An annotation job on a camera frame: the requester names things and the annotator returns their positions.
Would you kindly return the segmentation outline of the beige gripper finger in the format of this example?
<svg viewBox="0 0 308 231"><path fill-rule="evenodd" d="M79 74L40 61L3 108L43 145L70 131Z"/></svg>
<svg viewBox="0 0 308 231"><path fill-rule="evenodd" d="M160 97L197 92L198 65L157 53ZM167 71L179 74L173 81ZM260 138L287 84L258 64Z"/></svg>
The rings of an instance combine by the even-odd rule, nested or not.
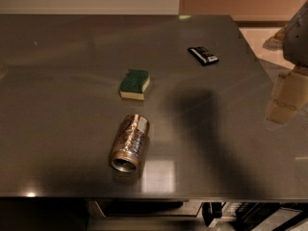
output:
<svg viewBox="0 0 308 231"><path fill-rule="evenodd" d="M266 119L277 123L286 124L295 115L295 109L284 104L279 104L275 100L271 100L267 106Z"/></svg>
<svg viewBox="0 0 308 231"><path fill-rule="evenodd" d="M280 73L274 84L274 108L300 110L308 102L308 68L296 65L288 73Z"/></svg>

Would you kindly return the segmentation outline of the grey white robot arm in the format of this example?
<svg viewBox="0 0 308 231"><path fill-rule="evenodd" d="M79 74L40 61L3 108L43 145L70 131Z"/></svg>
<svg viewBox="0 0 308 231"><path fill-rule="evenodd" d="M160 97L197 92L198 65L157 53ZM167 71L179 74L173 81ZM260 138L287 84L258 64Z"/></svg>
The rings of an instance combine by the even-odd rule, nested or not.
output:
<svg viewBox="0 0 308 231"><path fill-rule="evenodd" d="M308 1L275 37L282 39L284 59L295 66L287 74L278 75L267 120L286 124L308 103Z"/></svg>

